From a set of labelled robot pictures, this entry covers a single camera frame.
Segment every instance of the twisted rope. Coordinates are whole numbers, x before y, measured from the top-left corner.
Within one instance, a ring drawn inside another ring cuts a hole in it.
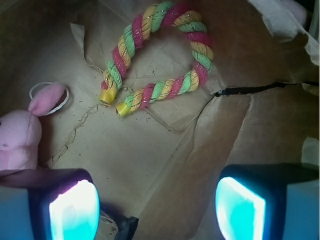
[[[207,28],[201,20],[201,15],[186,4],[173,5],[169,1],[151,5],[143,15],[137,16],[132,24],[124,29],[124,34],[112,51],[112,59],[107,62],[101,84],[100,104],[109,106],[114,101],[136,49],[141,48],[143,41],[149,39],[150,34],[160,27],[174,26],[185,33],[191,43],[193,68],[184,76],[156,84],[150,83],[132,93],[116,106],[119,115],[123,117],[138,108],[146,108],[156,100],[171,99],[186,92],[193,92],[199,85],[204,84],[212,69],[214,54]]]

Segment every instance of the plush ear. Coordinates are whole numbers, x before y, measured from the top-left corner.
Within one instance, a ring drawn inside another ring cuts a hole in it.
[[[31,100],[28,111],[38,117],[44,116],[58,103],[64,94],[65,86],[53,83],[39,90]]]

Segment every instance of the yellow end cap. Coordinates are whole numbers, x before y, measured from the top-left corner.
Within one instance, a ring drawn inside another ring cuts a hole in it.
[[[125,102],[119,103],[115,108],[118,115],[122,118],[131,113],[130,108]]]
[[[116,92],[112,89],[102,89],[99,96],[100,104],[109,107],[116,99]]]

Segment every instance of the pink plush toy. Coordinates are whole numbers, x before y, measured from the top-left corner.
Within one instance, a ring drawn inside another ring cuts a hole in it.
[[[50,110],[58,103],[65,88],[60,83],[45,86],[31,98],[28,110],[15,110],[0,117],[0,171],[37,167],[42,134],[38,117],[52,113]]]

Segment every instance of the glowing cyan light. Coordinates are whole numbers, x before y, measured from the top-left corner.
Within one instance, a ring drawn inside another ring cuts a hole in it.
[[[96,187],[79,181],[49,204],[49,214],[52,240],[93,240],[100,216]]]
[[[226,240],[262,240],[266,201],[234,178],[219,181],[215,209]]]

